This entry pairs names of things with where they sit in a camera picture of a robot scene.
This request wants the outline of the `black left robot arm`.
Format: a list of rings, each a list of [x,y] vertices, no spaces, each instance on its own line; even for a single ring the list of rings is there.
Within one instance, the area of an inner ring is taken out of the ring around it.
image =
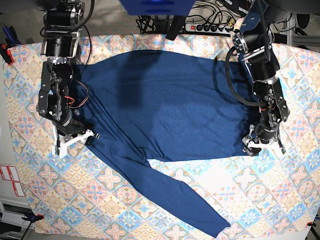
[[[242,104],[257,107],[260,120],[249,126],[249,133],[242,138],[243,152],[256,156],[262,149],[279,151],[284,154],[281,142],[280,125],[290,115],[283,95],[280,79],[276,76],[280,69],[273,52],[274,33],[267,20],[271,5],[255,0],[243,19],[241,27],[234,29],[233,47],[225,58],[227,84],[232,95]],[[234,89],[230,75],[230,57],[236,53],[252,80],[252,93],[256,102],[246,100]]]

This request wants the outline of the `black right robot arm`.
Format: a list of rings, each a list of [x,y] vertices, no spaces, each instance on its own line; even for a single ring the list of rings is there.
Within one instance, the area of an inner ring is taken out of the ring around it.
[[[88,14],[85,14],[84,2],[57,0],[55,6],[48,7],[43,13],[40,54],[46,61],[42,64],[36,110],[42,118],[52,122],[52,154],[60,158],[67,155],[71,145],[85,144],[88,138],[99,137],[75,119],[77,107],[69,94],[69,86],[75,80],[71,61],[77,54],[81,29],[91,18],[94,6],[92,0]]]

